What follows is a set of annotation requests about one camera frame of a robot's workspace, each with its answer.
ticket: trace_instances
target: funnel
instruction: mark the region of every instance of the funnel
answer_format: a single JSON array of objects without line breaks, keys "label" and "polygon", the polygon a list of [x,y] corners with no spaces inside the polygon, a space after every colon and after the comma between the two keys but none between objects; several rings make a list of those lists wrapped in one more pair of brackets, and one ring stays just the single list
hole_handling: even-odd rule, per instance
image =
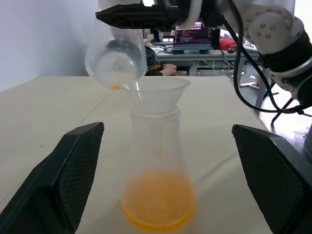
[{"label": "funnel", "polygon": [[190,82],[142,78],[132,83],[131,111],[135,167],[122,196],[128,219],[149,231],[173,230],[195,209],[179,139],[178,104]]}]

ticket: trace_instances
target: orange liquid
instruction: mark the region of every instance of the orange liquid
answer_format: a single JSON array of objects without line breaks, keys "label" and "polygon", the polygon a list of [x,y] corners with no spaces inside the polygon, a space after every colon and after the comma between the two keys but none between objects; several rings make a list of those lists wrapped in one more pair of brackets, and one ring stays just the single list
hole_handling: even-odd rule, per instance
[{"label": "orange liquid", "polygon": [[188,179],[169,172],[150,172],[127,184],[122,208],[128,219],[149,231],[168,231],[187,222],[195,209]]}]

